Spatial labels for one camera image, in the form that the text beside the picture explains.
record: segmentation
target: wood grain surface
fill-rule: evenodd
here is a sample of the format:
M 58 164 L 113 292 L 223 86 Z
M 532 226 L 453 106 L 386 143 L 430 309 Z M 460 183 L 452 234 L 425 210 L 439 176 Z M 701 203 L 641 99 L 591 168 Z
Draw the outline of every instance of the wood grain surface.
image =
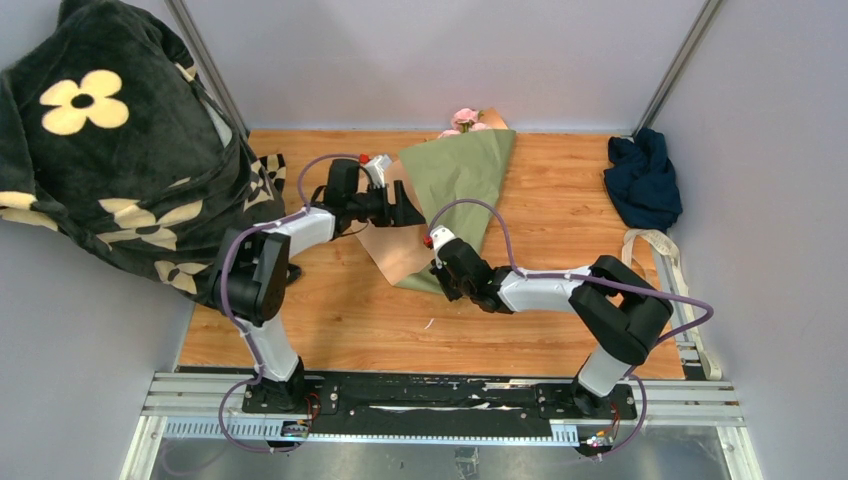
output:
M 285 156 L 285 200 L 287 211 L 294 212 L 301 206 L 297 175 L 309 160 L 326 153 L 389 153 L 397 159 L 399 150 L 435 137 L 420 131 L 254 131 L 250 143 L 258 155 Z M 517 136 L 498 209 L 520 266 L 565 269 L 591 264 L 601 254 L 620 256 L 627 229 L 603 186 L 608 138 Z M 326 182 L 327 166 L 307 173 L 308 194 Z M 490 265 L 508 263 L 494 219 L 483 256 Z M 634 258 L 639 262 L 634 269 L 657 286 L 650 247 L 638 241 Z M 487 314 L 467 299 L 448 302 L 391 287 L 353 236 L 311 248 L 292 261 L 303 267 L 304 276 L 288 288 L 282 313 L 307 369 L 570 376 L 596 345 L 575 315 Z M 198 307 L 180 363 L 245 366 L 252 360 L 225 317 Z M 637 372 L 645 378 L 683 378 L 676 346 L 658 346 Z

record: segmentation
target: beige strap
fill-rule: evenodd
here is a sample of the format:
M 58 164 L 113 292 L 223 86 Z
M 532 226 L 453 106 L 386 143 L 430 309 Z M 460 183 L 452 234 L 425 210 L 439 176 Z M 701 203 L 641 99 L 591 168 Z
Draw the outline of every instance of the beige strap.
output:
M 680 249 L 674 241 L 659 230 L 628 230 L 627 233 L 624 234 L 624 246 L 621 247 L 621 262 L 628 267 L 631 265 L 631 262 L 633 261 L 633 242 L 637 237 L 644 238 L 645 241 L 654 247 L 657 253 L 663 257 L 667 257 L 671 261 L 671 274 L 674 277 L 674 283 L 677 287 L 677 291 L 680 295 L 688 297 L 689 286 L 683 278 L 683 270 L 680 267 Z M 692 305 L 686 303 L 682 305 L 683 317 L 686 322 L 688 323 L 695 320 L 695 310 L 692 308 Z M 701 359 L 701 364 L 704 366 L 704 372 L 706 373 L 707 379 L 721 379 L 721 368 L 706 354 L 698 328 L 693 328 L 687 333 L 695 341 L 695 348 L 698 349 L 698 357 Z

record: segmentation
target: pink flower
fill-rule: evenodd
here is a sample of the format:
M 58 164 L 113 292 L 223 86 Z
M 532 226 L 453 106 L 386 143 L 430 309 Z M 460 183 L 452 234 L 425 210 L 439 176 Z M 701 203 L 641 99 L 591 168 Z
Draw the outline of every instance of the pink flower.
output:
M 439 138 L 452 137 L 454 135 L 459 135 L 460 133 L 462 132 L 460 132 L 459 130 L 445 130 L 444 132 L 439 134 Z
M 462 110 L 453 114 L 451 125 L 453 126 L 454 130 L 460 130 L 461 125 L 476 123 L 479 118 L 479 111 L 471 110 L 470 108 L 463 108 Z

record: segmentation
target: black blanket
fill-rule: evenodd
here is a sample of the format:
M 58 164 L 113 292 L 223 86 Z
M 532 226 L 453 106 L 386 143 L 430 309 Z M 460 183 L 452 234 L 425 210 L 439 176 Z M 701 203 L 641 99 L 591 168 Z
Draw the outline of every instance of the black blanket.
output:
M 284 214 L 272 175 L 147 11 L 66 0 L 0 77 L 0 217 L 61 232 L 199 303 L 229 226 Z

